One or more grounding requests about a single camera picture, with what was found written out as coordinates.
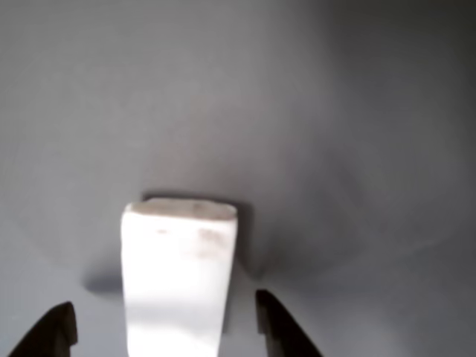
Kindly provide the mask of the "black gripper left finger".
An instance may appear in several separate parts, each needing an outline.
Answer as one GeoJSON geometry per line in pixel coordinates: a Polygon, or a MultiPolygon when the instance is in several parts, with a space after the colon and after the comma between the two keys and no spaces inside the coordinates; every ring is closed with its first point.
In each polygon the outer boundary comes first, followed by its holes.
{"type": "Polygon", "coordinates": [[[78,342],[77,320],[71,301],[49,309],[22,337],[9,357],[70,357],[78,342]]]}

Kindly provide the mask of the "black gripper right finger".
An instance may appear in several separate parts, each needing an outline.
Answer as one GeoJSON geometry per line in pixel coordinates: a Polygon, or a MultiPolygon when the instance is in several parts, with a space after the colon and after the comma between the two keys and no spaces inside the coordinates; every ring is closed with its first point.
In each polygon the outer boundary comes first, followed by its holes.
{"type": "Polygon", "coordinates": [[[269,357],[323,357],[288,309],[268,290],[255,292],[258,333],[269,357]]]}

